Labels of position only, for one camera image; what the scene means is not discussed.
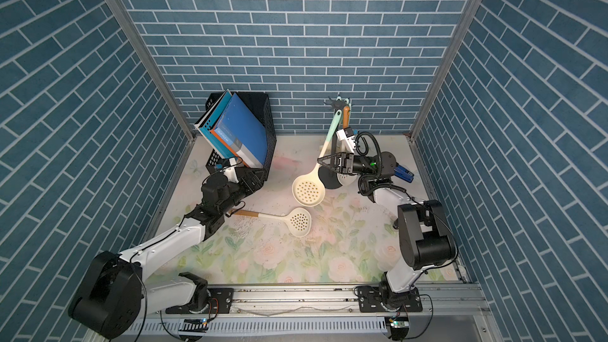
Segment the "dark grey utensil rack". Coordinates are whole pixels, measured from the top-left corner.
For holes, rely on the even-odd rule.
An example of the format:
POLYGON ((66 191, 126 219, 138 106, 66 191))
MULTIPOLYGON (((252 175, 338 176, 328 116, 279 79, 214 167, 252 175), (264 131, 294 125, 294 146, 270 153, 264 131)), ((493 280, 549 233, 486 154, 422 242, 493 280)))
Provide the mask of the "dark grey utensil rack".
MULTIPOLYGON (((331 105, 334 112, 336 112, 338 109, 343 110, 346 105, 350 106, 351 100, 348 98, 342 98, 340 95, 338 95, 335 99, 329 98, 327 101, 325 101, 325 103, 327 105, 331 105)), ((342 118, 340 123, 338 124, 337 130, 334 132, 331 139, 331 144, 329 148, 330 155, 341 152, 340 142, 338 141, 336 136, 337 131, 339 131, 340 129, 343 129, 342 118)), ((356 180, 354 176, 335 174, 334 172, 330 172, 326 168, 319 169, 319 177, 327 189, 339 189, 341 187, 349 186, 356 180)))

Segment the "diagonal mint handled skimmer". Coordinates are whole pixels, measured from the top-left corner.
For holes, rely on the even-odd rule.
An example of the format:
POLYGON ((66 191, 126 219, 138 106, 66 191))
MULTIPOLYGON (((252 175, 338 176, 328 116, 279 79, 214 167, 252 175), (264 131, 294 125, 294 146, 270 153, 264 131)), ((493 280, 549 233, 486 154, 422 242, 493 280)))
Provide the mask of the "diagonal mint handled skimmer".
MULTIPOLYGON (((326 140, 323 144, 318 158, 323 158, 332 141, 333 135, 340 123, 342 111, 337 110, 333 116, 332 123, 329 126, 329 131, 326 140)), ((315 207, 320 204, 326 195, 326 187, 323 185, 318 171, 321 165, 317 162, 308 174, 297 177, 292 184, 292 194, 296 201, 304 207, 315 207)))

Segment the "wooden handled white spoon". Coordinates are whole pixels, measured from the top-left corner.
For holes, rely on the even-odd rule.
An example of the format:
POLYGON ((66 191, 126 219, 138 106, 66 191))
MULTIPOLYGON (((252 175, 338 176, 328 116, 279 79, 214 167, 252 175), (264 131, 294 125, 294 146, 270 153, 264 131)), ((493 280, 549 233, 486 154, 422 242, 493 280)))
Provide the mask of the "wooden handled white spoon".
POLYGON ((343 120, 343 128, 348 128, 350 125, 350 116, 351 116, 351 108, 349 105, 346 105, 342 110, 342 120, 343 120))

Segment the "wooden handled cream skimmer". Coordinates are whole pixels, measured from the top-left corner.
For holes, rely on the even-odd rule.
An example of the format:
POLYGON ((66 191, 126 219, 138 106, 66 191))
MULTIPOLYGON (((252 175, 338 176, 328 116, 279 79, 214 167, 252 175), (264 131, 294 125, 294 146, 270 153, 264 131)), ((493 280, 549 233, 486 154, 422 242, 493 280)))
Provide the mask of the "wooden handled cream skimmer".
POLYGON ((246 210, 238 210, 234 214, 282 222, 288 227, 290 233, 298 238, 306 237, 312 228, 312 215, 303 207, 297 207, 287 215, 270 215, 246 210))

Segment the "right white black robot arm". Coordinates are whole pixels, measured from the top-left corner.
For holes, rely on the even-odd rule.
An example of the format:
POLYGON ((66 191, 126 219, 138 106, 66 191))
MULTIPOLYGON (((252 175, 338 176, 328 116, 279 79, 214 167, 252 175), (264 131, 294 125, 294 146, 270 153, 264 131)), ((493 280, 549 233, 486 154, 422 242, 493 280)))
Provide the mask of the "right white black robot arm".
POLYGON ((358 177, 361 196, 397 215, 393 228, 398 231, 401 257, 383 274, 376 300, 389 311, 410 310, 408 302, 419 299, 415 287, 419 278, 453 264, 459 256, 443 205, 437 200, 415 199, 394 184, 393 177, 410 182, 413 174, 390 152, 373 157, 340 152, 318 158, 318 162, 337 174, 358 177))

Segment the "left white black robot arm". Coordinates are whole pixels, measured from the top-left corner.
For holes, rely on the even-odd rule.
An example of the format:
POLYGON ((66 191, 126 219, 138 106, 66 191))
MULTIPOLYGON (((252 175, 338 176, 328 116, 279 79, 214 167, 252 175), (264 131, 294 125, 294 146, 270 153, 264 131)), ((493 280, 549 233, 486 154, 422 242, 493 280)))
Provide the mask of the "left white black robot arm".
POLYGON ((202 200, 168 231, 120 253, 104 251, 93 258, 67 308, 70 318, 112 340, 138 318, 172 307, 190 313, 210 305, 208 282, 191 272, 147 286, 161 266, 206 241, 247 196, 260 190, 268 175, 262 169, 238 168, 236 181, 222 170, 201 186, 202 200))

